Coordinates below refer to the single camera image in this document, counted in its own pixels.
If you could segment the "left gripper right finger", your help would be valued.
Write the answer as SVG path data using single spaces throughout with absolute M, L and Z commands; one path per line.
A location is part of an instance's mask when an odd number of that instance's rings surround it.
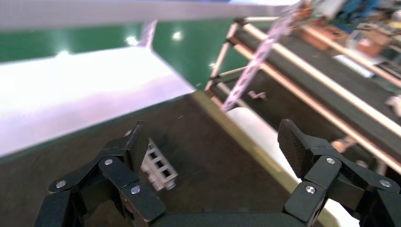
M 280 122 L 278 143 L 301 179 L 283 211 L 304 226 L 314 225 L 329 199 L 361 227 L 400 226 L 401 189 L 394 180 L 346 159 L 327 140 L 302 133 L 290 119 Z

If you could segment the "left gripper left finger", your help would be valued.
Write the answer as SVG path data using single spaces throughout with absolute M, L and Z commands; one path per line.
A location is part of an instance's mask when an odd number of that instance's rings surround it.
M 111 201 L 132 227 L 149 227 L 166 205 L 139 180 L 148 139 L 144 122 L 113 139 L 96 157 L 49 185 L 36 217 L 36 227 L 82 227 L 98 206 Z

